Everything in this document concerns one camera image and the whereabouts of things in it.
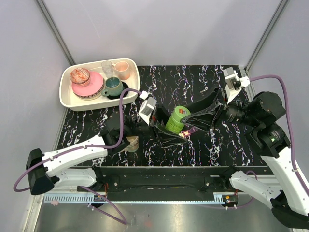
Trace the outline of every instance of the black marble table surface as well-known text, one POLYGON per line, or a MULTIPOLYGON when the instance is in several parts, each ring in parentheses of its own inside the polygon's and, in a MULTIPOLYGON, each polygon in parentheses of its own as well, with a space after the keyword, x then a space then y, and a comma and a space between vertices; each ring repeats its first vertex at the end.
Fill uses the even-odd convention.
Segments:
MULTIPOLYGON (((146 90, 169 113, 177 105, 200 100, 214 84, 225 87, 223 69, 231 65, 139 66, 140 89, 146 90)), ((233 66, 239 73, 238 66, 233 66)), ((248 102, 246 92, 237 101, 248 102)), ((125 114, 137 115, 141 99, 123 106, 125 114)), ((58 149, 82 142, 100 133, 106 119, 119 107, 75 112, 68 110, 58 143, 58 149)), ((168 149, 155 140, 143 140, 135 153, 122 152, 89 160, 79 166, 262 166, 265 163, 254 154, 244 137, 245 126, 222 122, 208 133, 198 131, 189 142, 168 149)))

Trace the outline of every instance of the teal mug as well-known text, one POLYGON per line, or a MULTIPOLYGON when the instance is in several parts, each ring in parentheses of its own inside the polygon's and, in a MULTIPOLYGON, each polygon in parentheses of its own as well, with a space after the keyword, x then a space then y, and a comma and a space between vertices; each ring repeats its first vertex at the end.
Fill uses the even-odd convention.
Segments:
POLYGON ((102 96, 119 96, 124 90, 124 86, 118 77, 110 77, 105 81, 105 88, 102 90, 102 96))

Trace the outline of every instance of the metal floor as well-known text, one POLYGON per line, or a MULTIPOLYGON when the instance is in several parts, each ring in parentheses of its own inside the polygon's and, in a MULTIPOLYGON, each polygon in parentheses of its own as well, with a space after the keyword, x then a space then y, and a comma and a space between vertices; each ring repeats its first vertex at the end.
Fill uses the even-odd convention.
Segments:
MULTIPOLYGON (((249 200, 240 196, 239 204, 249 200)), ((201 205, 118 205, 129 225, 91 211, 83 204, 43 203, 35 232, 290 232, 259 201, 238 210, 201 205)), ((118 217, 110 205, 102 210, 118 217)))

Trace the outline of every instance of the pink plate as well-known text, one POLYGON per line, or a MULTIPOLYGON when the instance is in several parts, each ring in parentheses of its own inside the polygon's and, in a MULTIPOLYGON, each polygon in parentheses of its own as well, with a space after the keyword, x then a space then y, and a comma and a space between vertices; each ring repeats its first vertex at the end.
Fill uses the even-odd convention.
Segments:
POLYGON ((100 73, 90 72, 90 82, 86 86, 80 86, 72 83, 73 92, 81 98, 90 98, 99 94, 104 87, 104 80, 100 73))

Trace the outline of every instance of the green cylindrical container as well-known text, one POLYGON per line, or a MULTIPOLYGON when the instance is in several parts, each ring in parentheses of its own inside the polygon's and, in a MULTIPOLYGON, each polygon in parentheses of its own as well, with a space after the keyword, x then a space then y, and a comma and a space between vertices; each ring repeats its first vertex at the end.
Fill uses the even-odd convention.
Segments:
POLYGON ((165 129, 172 133, 179 134, 184 127, 184 124, 181 123, 180 120, 190 114, 191 113, 187 108, 183 106, 176 106, 171 116, 169 117, 165 129))

